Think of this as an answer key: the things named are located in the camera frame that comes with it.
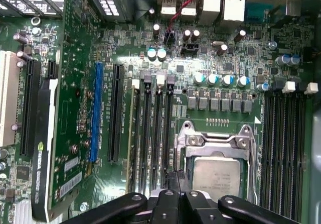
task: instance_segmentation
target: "white label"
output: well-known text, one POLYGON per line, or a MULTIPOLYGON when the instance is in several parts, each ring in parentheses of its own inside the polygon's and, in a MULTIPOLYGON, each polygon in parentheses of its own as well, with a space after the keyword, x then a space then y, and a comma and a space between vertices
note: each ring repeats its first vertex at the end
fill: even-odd
POLYGON ((69 160, 65 163, 65 172, 67 172, 68 170, 70 170, 72 167, 78 165, 78 157, 69 160))
POLYGON ((60 188, 60 198, 63 197, 67 192, 72 190, 72 188, 74 188, 81 181, 81 178, 82 178, 82 172, 79 172, 75 177, 73 177, 66 184, 64 184, 60 188))

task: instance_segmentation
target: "black ram slot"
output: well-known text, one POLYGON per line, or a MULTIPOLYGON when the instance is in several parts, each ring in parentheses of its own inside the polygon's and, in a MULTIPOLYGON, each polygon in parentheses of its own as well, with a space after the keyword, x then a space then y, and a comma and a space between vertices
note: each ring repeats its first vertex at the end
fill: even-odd
POLYGON ((163 152, 162 152, 162 184, 165 182, 165 176, 169 167, 169 145, 170 145, 170 130, 172 121, 173 109, 173 89, 169 86, 165 98, 165 115, 164 115, 164 130, 163 130, 163 152))
POLYGON ((135 137, 134 137, 134 160, 133 160, 133 184, 134 186, 136 185, 136 174, 138 171, 138 157, 139 157, 139 126, 140 126, 140 91, 137 90, 136 92, 136 96, 135 96, 135 109, 136 109, 136 113, 135 113, 135 137))
POLYGON ((270 178, 271 178, 271 150, 273 141, 274 97, 271 93, 265 94, 264 104, 264 135, 262 152, 262 173, 260 187, 260 206, 269 209, 270 178))
POLYGON ((150 105, 151 105, 151 90, 150 85, 145 86, 145 94, 144 94, 144 109, 143 109, 143 117, 142 117, 142 138, 140 143, 140 182, 139 182, 139 192, 145 195, 146 189, 146 178, 147 178, 147 154, 148 147, 150 142, 150 105))
POLYGON ((24 156, 32 156, 34 152, 40 74, 41 62, 28 60, 20 143, 20 155, 24 156))
POLYGON ((271 210, 280 213, 286 98, 284 95, 277 95, 274 108, 276 118, 274 119, 271 210))
POLYGON ((124 71, 123 65, 114 64, 109 120, 108 161, 110 162, 119 160, 124 71))
POLYGON ((305 99, 301 96, 296 100, 296 123, 295 145, 294 145, 294 182, 292 219, 301 221, 302 208, 302 183, 303 183, 303 158, 305 137, 305 99))
POLYGON ((153 141, 151 145, 151 185, 150 190, 157 188, 157 170, 159 150, 162 142, 162 112, 163 112, 163 91, 159 90, 155 94, 155 106, 154 106, 154 133, 153 141))
POLYGON ((294 133, 295 133, 295 98, 289 97, 286 103, 288 113, 285 121, 285 145, 283 159, 283 184, 281 196, 281 215, 291 218, 292 190, 293 190, 293 161, 294 161, 294 133))

